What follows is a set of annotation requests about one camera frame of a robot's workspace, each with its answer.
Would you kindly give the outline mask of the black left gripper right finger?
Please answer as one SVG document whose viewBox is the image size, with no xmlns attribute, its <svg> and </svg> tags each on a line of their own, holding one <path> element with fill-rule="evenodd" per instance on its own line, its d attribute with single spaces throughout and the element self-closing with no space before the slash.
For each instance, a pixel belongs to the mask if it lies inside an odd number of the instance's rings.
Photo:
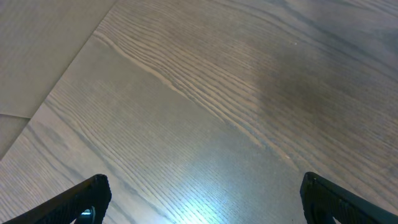
<svg viewBox="0 0 398 224">
<path fill-rule="evenodd" d="M 314 172 L 306 172 L 300 187 L 308 224 L 393 224 L 397 215 L 351 193 Z"/>
</svg>

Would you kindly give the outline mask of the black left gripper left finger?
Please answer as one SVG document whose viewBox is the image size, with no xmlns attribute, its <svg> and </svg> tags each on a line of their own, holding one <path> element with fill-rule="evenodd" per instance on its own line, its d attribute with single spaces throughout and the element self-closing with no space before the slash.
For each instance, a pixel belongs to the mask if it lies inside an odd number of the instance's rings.
<svg viewBox="0 0 398 224">
<path fill-rule="evenodd" d="M 111 196 L 107 176 L 96 174 L 4 224 L 102 224 Z"/>
</svg>

